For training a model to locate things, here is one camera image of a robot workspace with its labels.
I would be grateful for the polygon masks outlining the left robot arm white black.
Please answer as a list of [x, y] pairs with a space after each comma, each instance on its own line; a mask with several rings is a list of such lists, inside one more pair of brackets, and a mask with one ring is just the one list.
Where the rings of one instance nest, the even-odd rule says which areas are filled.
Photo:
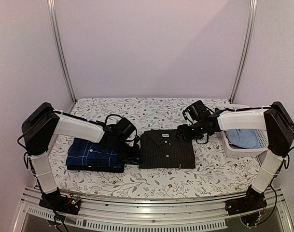
[[46, 194], [44, 199], [54, 210], [64, 206], [63, 197], [57, 194], [59, 190], [48, 158], [48, 146], [55, 136], [103, 145], [115, 150], [121, 162], [142, 163], [137, 129], [123, 116], [119, 116], [115, 124], [108, 124], [108, 119], [103, 122], [88, 120], [56, 110], [50, 103], [44, 102], [23, 122], [21, 131], [17, 143], [26, 151], [33, 175]]

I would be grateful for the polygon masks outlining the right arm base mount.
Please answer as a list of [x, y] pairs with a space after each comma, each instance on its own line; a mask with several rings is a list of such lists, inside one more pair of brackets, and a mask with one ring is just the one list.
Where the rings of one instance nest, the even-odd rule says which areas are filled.
[[267, 203], [264, 193], [255, 191], [252, 186], [249, 186], [244, 197], [225, 201], [225, 210], [229, 215], [246, 213], [266, 206]]

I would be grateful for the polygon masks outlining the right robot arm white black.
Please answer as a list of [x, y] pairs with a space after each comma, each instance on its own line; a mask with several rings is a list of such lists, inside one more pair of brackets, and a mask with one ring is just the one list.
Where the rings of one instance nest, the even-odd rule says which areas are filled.
[[263, 164], [249, 186], [254, 192], [242, 199], [242, 207], [252, 211], [260, 204], [259, 194], [271, 184], [294, 149], [294, 122], [283, 104], [275, 101], [261, 107], [211, 110], [202, 101], [196, 101], [182, 114], [187, 123], [177, 127], [181, 141], [208, 139], [221, 133], [239, 148], [241, 156], [258, 149], [266, 151]]

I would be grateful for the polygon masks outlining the black pinstriped long sleeve shirt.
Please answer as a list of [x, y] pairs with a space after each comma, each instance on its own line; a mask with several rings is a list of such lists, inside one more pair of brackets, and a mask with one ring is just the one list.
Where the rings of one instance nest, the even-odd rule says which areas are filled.
[[140, 137], [141, 169], [196, 167], [192, 141], [181, 141], [177, 130], [149, 130]]

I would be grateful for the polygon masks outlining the blue plaid shirt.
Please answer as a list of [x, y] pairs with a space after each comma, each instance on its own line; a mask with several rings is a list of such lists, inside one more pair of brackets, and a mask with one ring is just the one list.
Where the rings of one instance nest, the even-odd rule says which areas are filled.
[[110, 147], [74, 138], [68, 149], [67, 166], [123, 169], [118, 153]]

